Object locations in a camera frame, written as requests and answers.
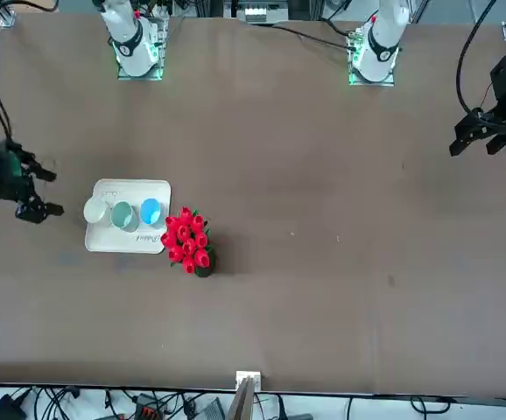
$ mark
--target white plate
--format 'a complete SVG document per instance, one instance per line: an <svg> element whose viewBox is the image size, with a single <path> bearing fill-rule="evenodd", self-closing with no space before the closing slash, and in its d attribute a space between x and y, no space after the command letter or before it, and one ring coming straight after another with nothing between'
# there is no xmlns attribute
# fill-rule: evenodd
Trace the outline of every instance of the white plate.
<svg viewBox="0 0 506 420"><path fill-rule="evenodd" d="M146 179L101 179L94 186L94 197L103 199L111 207L119 201L128 201L140 220L140 205L146 199L156 199L162 205L162 215L156 226L142 221L135 232L127 233L110 225L86 228L86 248L95 252L131 252L159 254L164 250L160 240L167 230L165 217L169 214L172 188L167 181Z"/></svg>

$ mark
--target brown table surface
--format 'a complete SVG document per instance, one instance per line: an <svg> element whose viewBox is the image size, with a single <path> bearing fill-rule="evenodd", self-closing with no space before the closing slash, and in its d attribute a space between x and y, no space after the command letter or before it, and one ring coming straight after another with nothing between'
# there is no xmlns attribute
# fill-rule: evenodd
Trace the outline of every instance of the brown table surface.
<svg viewBox="0 0 506 420"><path fill-rule="evenodd" d="M22 16L0 95L66 213L33 226L0 202L0 381L231 389L259 370L265 389L506 396L506 153L448 155L469 31L411 25L396 87L350 87L340 50L189 18L162 82L120 82L99 16ZM472 106L505 53L479 31ZM211 220L218 273L87 252L102 178L169 180L172 211Z"/></svg>

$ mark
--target red tulip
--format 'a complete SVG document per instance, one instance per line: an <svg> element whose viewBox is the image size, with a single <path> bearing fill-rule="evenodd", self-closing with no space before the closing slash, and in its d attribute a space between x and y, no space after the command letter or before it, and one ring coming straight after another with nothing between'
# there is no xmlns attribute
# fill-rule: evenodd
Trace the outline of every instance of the red tulip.
<svg viewBox="0 0 506 420"><path fill-rule="evenodd" d="M171 248L174 245L177 245L177 235L175 232L165 232L162 234L161 241L166 248Z"/></svg>
<svg viewBox="0 0 506 420"><path fill-rule="evenodd" d="M197 234L199 232L202 232L202 229L204 229L204 217L202 217L200 214L197 214L191 221L191 230Z"/></svg>
<svg viewBox="0 0 506 420"><path fill-rule="evenodd" d="M194 261L197 263L199 267L203 269L210 266L210 257L208 256L208 252L205 249L199 249L194 255Z"/></svg>
<svg viewBox="0 0 506 420"><path fill-rule="evenodd" d="M192 256L195 249L194 239L189 238L183 244L183 252L185 252L186 256Z"/></svg>
<svg viewBox="0 0 506 420"><path fill-rule="evenodd" d="M167 226L167 230L172 230L173 232L177 232L177 228L181 223L179 222L179 218L174 216L167 216L165 218L165 225Z"/></svg>
<svg viewBox="0 0 506 420"><path fill-rule="evenodd" d="M189 238L191 238L191 228L185 225L179 226L177 229L177 239L185 242Z"/></svg>
<svg viewBox="0 0 506 420"><path fill-rule="evenodd" d="M197 248L205 248L208 245L208 236L204 232L199 232L194 236L194 243Z"/></svg>
<svg viewBox="0 0 506 420"><path fill-rule="evenodd" d="M183 260L183 269L187 274L193 274L194 268L195 264L193 258L189 255L186 256L185 259Z"/></svg>
<svg viewBox="0 0 506 420"><path fill-rule="evenodd" d="M174 263L180 263L183 259L183 248L179 245L175 245L169 249L169 259Z"/></svg>
<svg viewBox="0 0 506 420"><path fill-rule="evenodd" d="M191 221L193 220L193 212L189 207L182 207L181 211L179 212L179 220L184 225L190 225Z"/></svg>

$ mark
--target blue object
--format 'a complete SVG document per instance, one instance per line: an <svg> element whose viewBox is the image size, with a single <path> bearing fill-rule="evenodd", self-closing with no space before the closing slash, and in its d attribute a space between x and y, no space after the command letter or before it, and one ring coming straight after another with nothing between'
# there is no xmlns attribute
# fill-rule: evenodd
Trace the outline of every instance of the blue object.
<svg viewBox="0 0 506 420"><path fill-rule="evenodd" d="M159 221L162 205L156 199L145 199L140 206L140 219L146 225L153 225Z"/></svg>

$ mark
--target cup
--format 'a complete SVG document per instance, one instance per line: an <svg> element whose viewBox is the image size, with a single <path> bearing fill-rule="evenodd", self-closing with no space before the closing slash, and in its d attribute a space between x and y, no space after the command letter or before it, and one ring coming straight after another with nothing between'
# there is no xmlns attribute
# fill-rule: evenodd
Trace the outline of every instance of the cup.
<svg viewBox="0 0 506 420"><path fill-rule="evenodd" d="M97 197L91 197L84 206L84 219L90 225L103 226L111 225L111 208Z"/></svg>
<svg viewBox="0 0 506 420"><path fill-rule="evenodd" d="M145 199L140 205L140 220L152 228L157 228L161 215L162 205L156 199Z"/></svg>
<svg viewBox="0 0 506 420"><path fill-rule="evenodd" d="M111 210L111 223L125 232L134 232L138 228L137 212L126 201L119 201Z"/></svg>

